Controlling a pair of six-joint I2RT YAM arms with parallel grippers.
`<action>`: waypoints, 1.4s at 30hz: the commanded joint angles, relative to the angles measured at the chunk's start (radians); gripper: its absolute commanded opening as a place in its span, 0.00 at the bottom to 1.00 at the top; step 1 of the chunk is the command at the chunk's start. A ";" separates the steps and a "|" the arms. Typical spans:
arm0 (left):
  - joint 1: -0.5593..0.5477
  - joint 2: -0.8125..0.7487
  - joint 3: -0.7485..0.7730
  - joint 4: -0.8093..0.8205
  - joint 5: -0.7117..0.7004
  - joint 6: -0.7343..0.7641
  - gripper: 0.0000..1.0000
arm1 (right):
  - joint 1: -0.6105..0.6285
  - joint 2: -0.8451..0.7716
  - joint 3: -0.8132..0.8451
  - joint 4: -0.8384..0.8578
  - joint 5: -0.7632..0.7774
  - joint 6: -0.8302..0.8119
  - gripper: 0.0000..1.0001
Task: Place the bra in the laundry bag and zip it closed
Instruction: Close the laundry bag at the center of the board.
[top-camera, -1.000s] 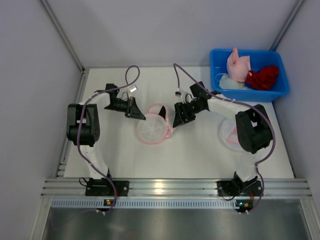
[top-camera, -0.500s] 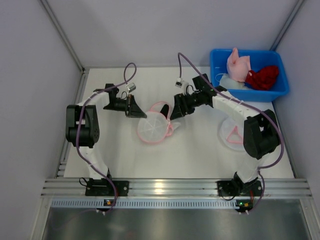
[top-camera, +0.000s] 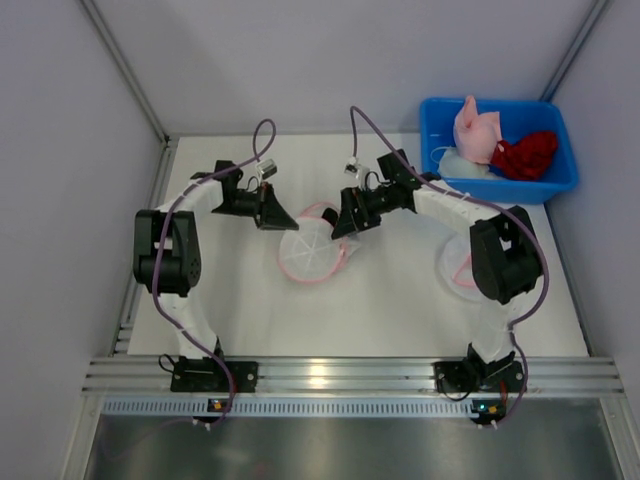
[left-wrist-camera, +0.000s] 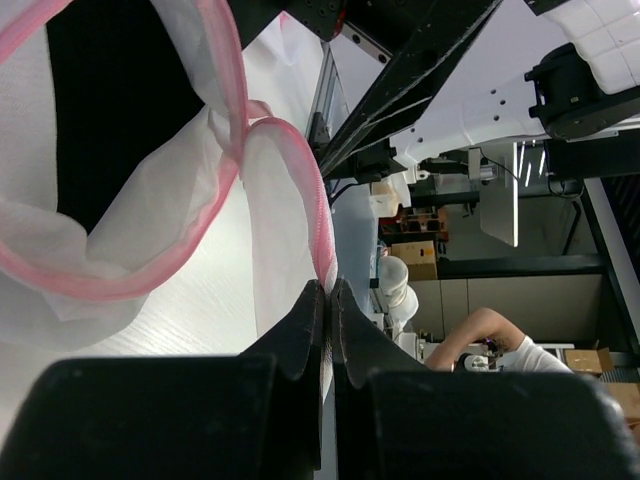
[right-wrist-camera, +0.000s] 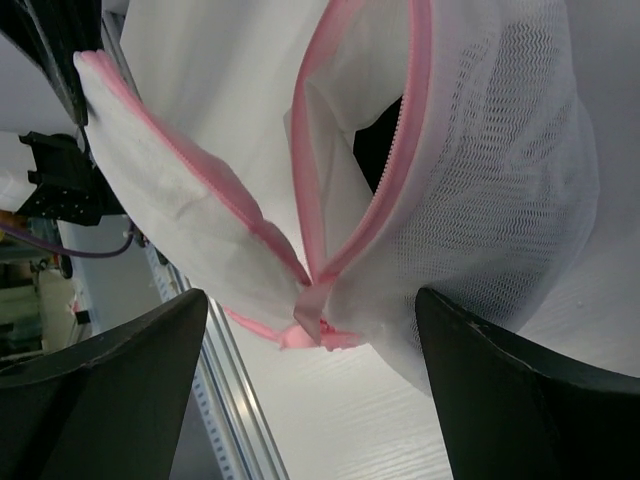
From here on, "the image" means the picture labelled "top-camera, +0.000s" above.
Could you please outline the pink-trimmed mesh laundry bag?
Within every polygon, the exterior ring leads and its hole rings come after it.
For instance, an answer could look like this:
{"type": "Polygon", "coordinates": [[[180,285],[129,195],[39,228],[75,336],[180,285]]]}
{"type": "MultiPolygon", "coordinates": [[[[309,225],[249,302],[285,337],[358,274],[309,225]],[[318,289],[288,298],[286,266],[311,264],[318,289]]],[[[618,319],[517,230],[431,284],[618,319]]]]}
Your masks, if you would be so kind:
{"type": "Polygon", "coordinates": [[[360,248],[357,235],[331,239],[333,228],[321,218],[326,208],[338,211],[329,202],[317,202],[304,209],[296,218],[297,231],[285,231],[277,256],[281,272],[302,284],[317,284],[346,267],[350,257],[360,248]]]}

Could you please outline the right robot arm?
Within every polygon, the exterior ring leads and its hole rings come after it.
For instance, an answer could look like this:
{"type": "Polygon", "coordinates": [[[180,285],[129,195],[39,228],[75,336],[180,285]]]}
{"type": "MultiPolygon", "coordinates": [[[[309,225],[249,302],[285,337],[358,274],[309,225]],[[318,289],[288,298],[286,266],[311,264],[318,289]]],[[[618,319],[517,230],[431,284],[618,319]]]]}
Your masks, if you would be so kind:
{"type": "Polygon", "coordinates": [[[345,171],[358,183],[340,192],[332,239],[376,228],[383,215],[399,209],[439,221],[467,241],[472,279],[482,299],[471,353],[485,364],[517,354],[515,327],[532,314],[517,313],[516,300],[536,285],[549,287],[548,265],[527,211],[451,190],[438,176],[417,173],[403,150],[377,162],[383,180],[372,188],[371,170],[355,157],[347,161],[345,171]]]}

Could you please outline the black bra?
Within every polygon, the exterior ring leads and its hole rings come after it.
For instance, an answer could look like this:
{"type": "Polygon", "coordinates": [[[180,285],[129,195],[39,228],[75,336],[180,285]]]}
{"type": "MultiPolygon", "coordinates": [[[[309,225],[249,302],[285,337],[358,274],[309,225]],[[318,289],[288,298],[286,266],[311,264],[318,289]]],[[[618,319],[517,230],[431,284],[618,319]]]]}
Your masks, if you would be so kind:
{"type": "Polygon", "coordinates": [[[335,228],[339,220],[339,212],[333,208],[326,208],[321,218],[325,220],[331,228],[335,228]]]}

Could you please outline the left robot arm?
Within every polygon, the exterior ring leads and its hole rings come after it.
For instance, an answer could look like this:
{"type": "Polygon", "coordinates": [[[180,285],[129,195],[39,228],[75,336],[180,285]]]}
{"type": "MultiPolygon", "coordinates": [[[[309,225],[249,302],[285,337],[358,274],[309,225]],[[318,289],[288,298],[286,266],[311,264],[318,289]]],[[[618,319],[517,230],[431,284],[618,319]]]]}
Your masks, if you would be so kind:
{"type": "Polygon", "coordinates": [[[241,167],[219,160],[212,172],[193,174],[176,198],[135,215],[134,278],[147,289],[156,310],[174,328],[182,357],[211,357],[219,347],[218,336],[199,299],[203,265],[198,222],[209,214],[220,214],[250,218],[262,231],[299,229],[268,182],[277,173],[275,162],[258,162],[256,173],[257,186],[242,188],[241,167]]]}

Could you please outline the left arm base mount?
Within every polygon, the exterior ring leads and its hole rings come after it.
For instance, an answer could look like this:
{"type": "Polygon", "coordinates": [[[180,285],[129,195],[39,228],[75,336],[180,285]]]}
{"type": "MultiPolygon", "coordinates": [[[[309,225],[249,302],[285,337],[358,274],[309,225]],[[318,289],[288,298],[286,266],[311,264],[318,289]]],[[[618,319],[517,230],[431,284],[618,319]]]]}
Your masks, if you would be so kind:
{"type": "Polygon", "coordinates": [[[159,367],[171,377],[170,391],[174,393],[226,392],[254,393],[259,364],[255,361],[224,361],[233,384],[225,370],[212,358],[176,360],[167,354],[158,357],[159,367]]]}

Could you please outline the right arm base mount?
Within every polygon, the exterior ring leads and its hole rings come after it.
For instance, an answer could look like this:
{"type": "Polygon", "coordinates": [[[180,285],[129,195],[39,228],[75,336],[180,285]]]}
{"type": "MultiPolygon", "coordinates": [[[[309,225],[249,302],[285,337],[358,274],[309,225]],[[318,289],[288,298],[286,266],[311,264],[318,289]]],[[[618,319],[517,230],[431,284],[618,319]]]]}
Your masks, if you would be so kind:
{"type": "Polygon", "coordinates": [[[490,363],[479,358],[439,361],[434,374],[436,391],[454,400],[473,393],[518,393],[525,380],[522,364],[512,356],[490,363]]]}

